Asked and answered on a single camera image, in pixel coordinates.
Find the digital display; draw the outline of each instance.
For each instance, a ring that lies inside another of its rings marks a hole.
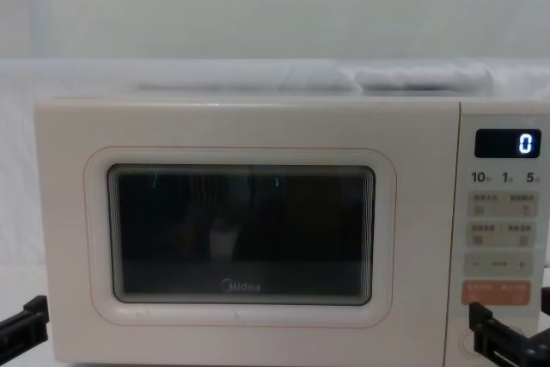
[[[541,136],[538,129],[479,129],[475,135],[475,156],[538,158]]]

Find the white microwave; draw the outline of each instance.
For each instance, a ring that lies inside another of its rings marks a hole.
[[[550,103],[56,99],[36,113],[56,357],[464,367],[537,330]]]

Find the control panel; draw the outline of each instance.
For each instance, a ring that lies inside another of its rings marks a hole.
[[[527,335],[537,332],[547,245],[550,117],[473,112],[462,108],[458,146],[449,367],[491,365],[474,352],[470,303]]]

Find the microwave window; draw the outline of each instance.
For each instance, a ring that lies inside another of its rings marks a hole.
[[[368,167],[117,164],[107,185],[122,302],[370,300]]]

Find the midea logo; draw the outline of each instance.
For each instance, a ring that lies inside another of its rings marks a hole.
[[[224,278],[220,284],[222,292],[260,292],[259,284],[249,284],[247,282]]]

